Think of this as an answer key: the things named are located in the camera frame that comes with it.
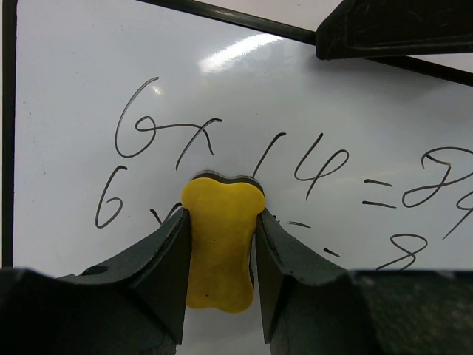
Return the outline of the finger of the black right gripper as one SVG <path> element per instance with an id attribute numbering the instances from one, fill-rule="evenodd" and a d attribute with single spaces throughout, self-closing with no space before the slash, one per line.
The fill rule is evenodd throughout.
<path id="1" fill-rule="evenodd" d="M 472 2 L 342 1 L 316 30 L 322 60 L 472 51 Z"/>

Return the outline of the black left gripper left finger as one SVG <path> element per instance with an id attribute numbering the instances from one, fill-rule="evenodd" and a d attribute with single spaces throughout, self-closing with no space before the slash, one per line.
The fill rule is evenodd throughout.
<path id="1" fill-rule="evenodd" d="M 190 217 L 79 275 L 1 270 L 3 354 L 174 354 L 183 338 Z"/>

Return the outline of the small black-framed whiteboard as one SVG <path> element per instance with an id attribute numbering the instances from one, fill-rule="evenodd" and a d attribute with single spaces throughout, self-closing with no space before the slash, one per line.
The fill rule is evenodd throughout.
<path id="1" fill-rule="evenodd" d="M 202 4 L 3 6 L 6 268 L 79 275 L 210 177 L 345 270 L 472 273 L 472 86 L 446 69 L 323 62 L 316 35 Z M 186 305 L 174 354 L 272 354 L 255 234 L 250 307 Z"/>

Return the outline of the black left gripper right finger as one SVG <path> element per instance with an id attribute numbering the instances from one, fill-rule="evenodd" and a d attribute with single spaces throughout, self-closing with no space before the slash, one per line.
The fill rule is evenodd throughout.
<path id="1" fill-rule="evenodd" d="M 272 354 L 470 354 L 472 273 L 348 271 L 258 216 L 256 263 Z"/>

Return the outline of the yellow whiteboard eraser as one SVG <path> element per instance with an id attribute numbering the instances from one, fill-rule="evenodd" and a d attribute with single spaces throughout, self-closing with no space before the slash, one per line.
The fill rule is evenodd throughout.
<path id="1" fill-rule="evenodd" d="M 253 302 L 250 255 L 265 196 L 246 182 L 198 177 L 183 189 L 191 223 L 191 262 L 186 305 L 238 314 Z"/>

